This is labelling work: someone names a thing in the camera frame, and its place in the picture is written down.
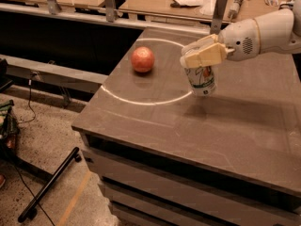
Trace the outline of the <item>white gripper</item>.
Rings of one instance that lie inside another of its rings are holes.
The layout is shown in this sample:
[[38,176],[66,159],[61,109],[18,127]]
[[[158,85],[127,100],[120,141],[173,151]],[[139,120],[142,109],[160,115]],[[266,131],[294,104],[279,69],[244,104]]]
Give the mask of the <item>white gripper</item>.
[[184,46],[180,62],[185,69],[195,69],[218,65],[225,59],[250,59],[256,57],[259,51],[257,23],[254,19],[247,19],[229,24],[218,36],[211,34]]

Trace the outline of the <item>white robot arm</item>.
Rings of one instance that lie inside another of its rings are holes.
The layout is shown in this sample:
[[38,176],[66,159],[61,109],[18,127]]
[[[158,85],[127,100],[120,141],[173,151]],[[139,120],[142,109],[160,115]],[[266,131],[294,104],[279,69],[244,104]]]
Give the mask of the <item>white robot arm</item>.
[[292,8],[229,24],[218,35],[212,34],[182,48],[180,62],[185,69],[242,61],[264,53],[301,52],[301,0]]

